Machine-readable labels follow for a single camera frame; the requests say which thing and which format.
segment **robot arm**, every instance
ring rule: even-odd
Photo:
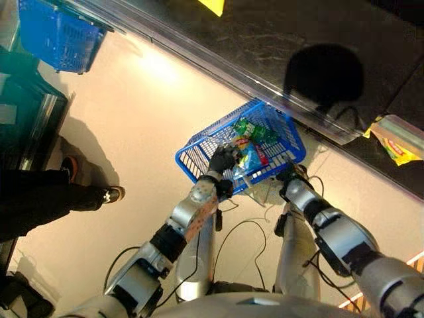
[[[231,197],[233,184],[222,180],[223,172],[235,165],[238,155],[238,150],[232,146],[218,147],[209,163],[209,171],[177,204],[152,239],[115,274],[105,295],[63,317],[150,316],[163,294],[159,278],[168,276],[187,243],[216,212],[219,200]]]
[[[299,166],[291,165],[277,179],[284,183],[280,195],[303,213],[331,268],[340,276],[352,275],[376,311],[386,318],[424,313],[422,274],[384,256],[371,233],[316,193]]]

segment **blue shopping basket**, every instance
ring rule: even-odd
[[[269,164],[248,175],[252,184],[282,171],[288,164],[288,157],[295,163],[305,158],[305,147],[290,117],[259,99],[253,99],[192,136],[188,143],[177,151],[176,162],[192,182],[196,182],[199,176],[207,172],[209,160],[218,145],[230,142],[236,136],[233,125],[243,117],[251,123],[273,130],[278,135],[276,142],[261,144]],[[243,179],[233,179],[233,172],[230,170],[225,171],[224,178],[234,182],[233,194],[247,188]]]
[[[19,0],[23,47],[57,71],[88,72],[106,30],[64,6]]]

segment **sneaker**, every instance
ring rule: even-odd
[[[120,201],[125,196],[125,189],[123,187],[113,186],[106,189],[106,193],[103,196],[103,204],[113,203]]]
[[[62,171],[68,172],[70,183],[73,183],[78,173],[78,161],[75,159],[75,157],[67,156],[62,161],[60,169]]]

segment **beige floor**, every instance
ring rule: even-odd
[[[114,257],[150,239],[189,191],[192,183],[175,164],[175,152],[246,99],[149,42],[117,33],[107,35],[87,74],[55,74],[45,64],[40,71],[64,93],[76,94],[60,134],[127,189],[122,202],[70,213],[19,240],[11,268],[22,270],[63,312],[100,293]],[[325,198],[366,225],[383,252],[407,260],[423,249],[422,202],[310,136],[302,138],[305,163],[310,175],[323,178]],[[258,220],[268,236],[259,265],[269,289],[281,247],[272,230],[283,204],[276,188],[271,191],[267,207],[276,206],[266,214],[270,221]],[[265,208],[247,196],[234,201],[240,207],[225,213],[217,244],[239,221],[264,217]],[[224,203],[223,209],[230,206]],[[259,286],[253,258],[261,246],[253,226],[237,230],[223,249],[216,277]],[[164,283],[165,294],[171,285],[172,277]],[[322,294],[325,302],[343,301],[324,286]]]

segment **yellow package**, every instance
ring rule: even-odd
[[[218,17],[223,15],[224,11],[224,2],[225,0],[199,0],[206,7],[208,7],[212,12],[214,12]]]
[[[393,159],[393,161],[398,165],[401,166],[402,164],[407,164],[410,161],[413,160],[421,160],[420,157],[414,155],[409,150],[401,147],[400,145],[394,143],[390,139],[383,137],[382,135],[374,132],[369,128],[365,133],[364,137],[370,138],[370,133],[373,133],[377,139],[380,141],[380,144],[386,149],[387,153],[389,154],[390,158]]]

